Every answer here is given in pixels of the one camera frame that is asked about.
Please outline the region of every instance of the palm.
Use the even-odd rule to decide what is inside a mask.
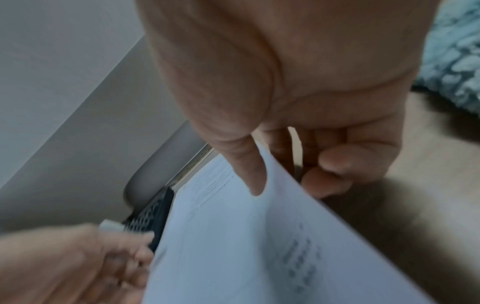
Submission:
[[[150,239],[90,226],[0,239],[0,303],[140,304]]]
[[[302,184],[317,197],[380,178],[397,156],[434,2],[137,0],[159,67],[199,134],[257,194],[266,173],[251,132],[259,128],[291,170],[294,127]]]

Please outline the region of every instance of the white wall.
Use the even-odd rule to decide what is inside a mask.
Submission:
[[[133,0],[0,2],[0,187],[142,35]]]
[[[13,230],[124,219],[130,212],[124,187],[185,121],[141,39],[0,189],[0,226]]]

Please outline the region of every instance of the white paper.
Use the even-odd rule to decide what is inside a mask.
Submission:
[[[144,304],[433,303],[262,155],[259,197],[221,156],[179,190]]]

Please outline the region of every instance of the hand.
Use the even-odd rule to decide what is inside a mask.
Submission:
[[[1,304],[140,304],[153,235],[93,225],[0,238]]]
[[[253,194],[266,182],[251,133],[315,197],[381,178],[437,0],[136,0],[180,107]]]

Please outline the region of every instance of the paper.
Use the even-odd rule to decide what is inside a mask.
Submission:
[[[433,303],[262,156],[259,197],[221,156],[179,190],[144,304]]]

